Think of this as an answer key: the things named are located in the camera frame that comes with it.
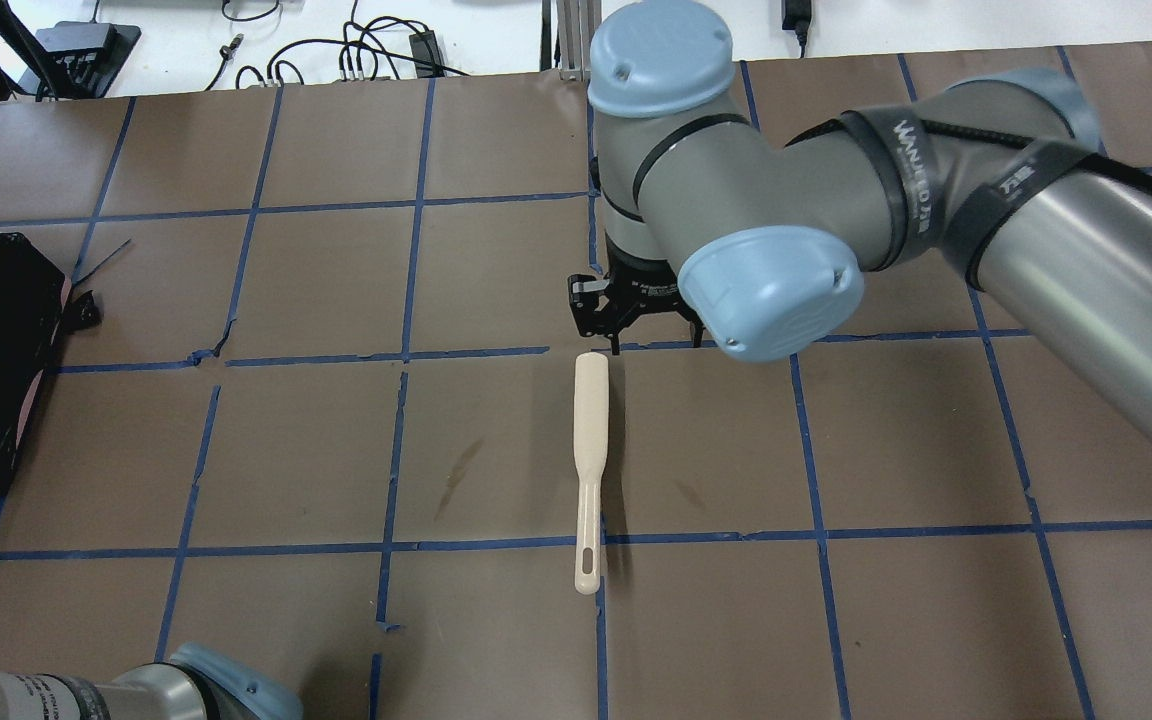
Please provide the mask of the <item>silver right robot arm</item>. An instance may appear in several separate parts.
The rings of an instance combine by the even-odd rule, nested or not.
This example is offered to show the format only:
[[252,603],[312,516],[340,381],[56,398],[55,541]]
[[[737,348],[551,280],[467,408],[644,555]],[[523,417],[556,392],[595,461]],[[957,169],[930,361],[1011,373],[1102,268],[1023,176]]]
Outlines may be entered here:
[[861,305],[864,274],[941,251],[1152,441],[1152,176],[1102,156],[1064,73],[970,78],[849,109],[774,149],[730,97],[730,29],[641,1],[591,37],[602,278],[568,278],[584,336],[677,313],[772,363]]

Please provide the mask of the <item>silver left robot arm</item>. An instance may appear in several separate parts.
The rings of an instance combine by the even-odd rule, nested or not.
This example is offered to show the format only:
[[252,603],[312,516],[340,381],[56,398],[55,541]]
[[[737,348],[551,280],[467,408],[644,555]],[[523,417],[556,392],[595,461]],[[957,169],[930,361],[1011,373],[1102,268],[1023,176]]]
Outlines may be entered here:
[[197,643],[109,682],[0,670],[0,719],[302,719],[297,694]]

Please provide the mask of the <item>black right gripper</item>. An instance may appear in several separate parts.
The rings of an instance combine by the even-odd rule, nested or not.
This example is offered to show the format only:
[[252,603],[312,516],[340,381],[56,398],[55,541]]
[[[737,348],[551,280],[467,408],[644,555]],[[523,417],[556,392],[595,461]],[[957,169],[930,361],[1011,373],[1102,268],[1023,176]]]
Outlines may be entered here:
[[641,316],[679,314],[689,323],[692,346],[703,342],[700,316],[685,304],[679,279],[667,262],[637,258],[611,240],[605,241],[609,270],[600,278],[567,278],[567,302],[582,338],[609,340],[611,355],[621,355],[621,333]]

